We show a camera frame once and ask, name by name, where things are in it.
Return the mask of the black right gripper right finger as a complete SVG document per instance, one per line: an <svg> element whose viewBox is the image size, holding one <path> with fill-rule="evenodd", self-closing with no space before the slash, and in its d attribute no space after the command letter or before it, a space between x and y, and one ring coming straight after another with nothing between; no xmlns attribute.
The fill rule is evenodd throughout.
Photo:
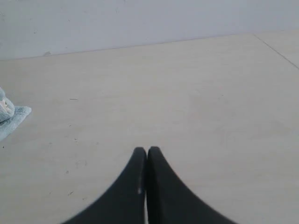
<svg viewBox="0 0 299 224"><path fill-rule="evenodd" d="M150 224L234 224L199 197L177 176L159 147L148 151L146 168Z"/></svg>

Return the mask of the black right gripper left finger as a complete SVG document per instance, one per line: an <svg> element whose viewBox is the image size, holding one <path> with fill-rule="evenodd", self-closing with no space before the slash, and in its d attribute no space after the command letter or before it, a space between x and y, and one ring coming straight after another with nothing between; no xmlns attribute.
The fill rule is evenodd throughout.
<svg viewBox="0 0 299 224"><path fill-rule="evenodd" d="M146 151L137 147L115 182L66 224L143 224Z"/></svg>

